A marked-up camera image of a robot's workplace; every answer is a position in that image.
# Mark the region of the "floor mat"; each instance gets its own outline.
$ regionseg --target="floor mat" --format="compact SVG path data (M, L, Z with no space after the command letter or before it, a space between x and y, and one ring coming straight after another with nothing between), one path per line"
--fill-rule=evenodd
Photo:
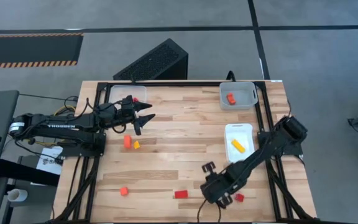
M0 68L76 65L84 34L0 35Z

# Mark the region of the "small red object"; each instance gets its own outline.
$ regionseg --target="small red object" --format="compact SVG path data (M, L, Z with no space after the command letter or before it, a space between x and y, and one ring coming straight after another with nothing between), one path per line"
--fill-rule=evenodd
M175 198L187 198L187 190L179 190L175 192Z
M125 135L124 136L124 147L126 149L130 149L131 148L131 136L130 135Z
M236 104L236 101L235 101L235 99L233 97L233 93L228 93L226 95L226 97L227 97L227 100L228 100L230 105L235 105Z
M236 200L238 202L243 202L244 201L244 196L242 194L236 194Z
M119 189L121 196L125 196L128 194L128 188L127 187L121 187L121 189Z

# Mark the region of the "white plastic bin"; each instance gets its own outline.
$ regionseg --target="white plastic bin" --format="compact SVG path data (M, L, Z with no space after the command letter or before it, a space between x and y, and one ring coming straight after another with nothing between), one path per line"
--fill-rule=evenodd
M256 87L252 82L223 82L219 85L219 92L222 110L246 110L258 102ZM229 104L228 93L233 93L236 104Z
M239 152L231 142L237 140L246 151ZM252 125L250 124L227 124L224 128L224 143L226 156L229 162L237 162L247 159L254 153L254 140L252 139Z

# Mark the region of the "paper sheet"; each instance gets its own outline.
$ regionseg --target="paper sheet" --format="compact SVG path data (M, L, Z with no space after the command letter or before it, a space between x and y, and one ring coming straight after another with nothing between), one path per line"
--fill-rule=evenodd
M53 148L43 148L42 154L52 156L52 157L58 157L60 153L62 153L63 148L60 146L55 146ZM60 175L62 173L62 166L59 164L56 164L54 159L48 156L40 156L41 159L38 160L37 169L43 170L47 172L51 172L53 174Z

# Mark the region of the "white cup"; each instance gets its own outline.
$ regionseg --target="white cup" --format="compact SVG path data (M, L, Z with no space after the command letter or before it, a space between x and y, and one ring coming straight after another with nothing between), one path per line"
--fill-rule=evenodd
M27 191L22 189L13 189L7 192L7 200L10 202L23 202L27 198Z

